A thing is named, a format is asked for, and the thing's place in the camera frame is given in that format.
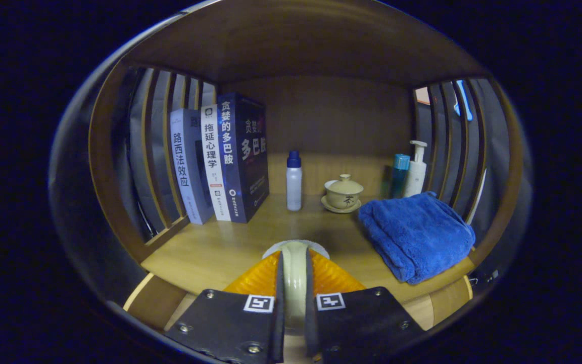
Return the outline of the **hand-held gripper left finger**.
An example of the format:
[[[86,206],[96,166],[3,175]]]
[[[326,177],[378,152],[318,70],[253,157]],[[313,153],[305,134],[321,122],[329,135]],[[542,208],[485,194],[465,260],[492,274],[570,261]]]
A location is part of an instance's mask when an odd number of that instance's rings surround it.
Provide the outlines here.
[[[284,344],[283,254],[275,252],[225,290],[205,289],[166,336],[226,363],[278,363]]]

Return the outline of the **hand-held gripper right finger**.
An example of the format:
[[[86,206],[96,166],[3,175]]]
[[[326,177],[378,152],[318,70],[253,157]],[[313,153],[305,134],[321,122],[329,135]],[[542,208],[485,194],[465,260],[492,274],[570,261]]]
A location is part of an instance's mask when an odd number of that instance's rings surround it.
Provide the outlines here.
[[[314,363],[390,363],[425,337],[385,287],[365,288],[309,249],[305,335]]]

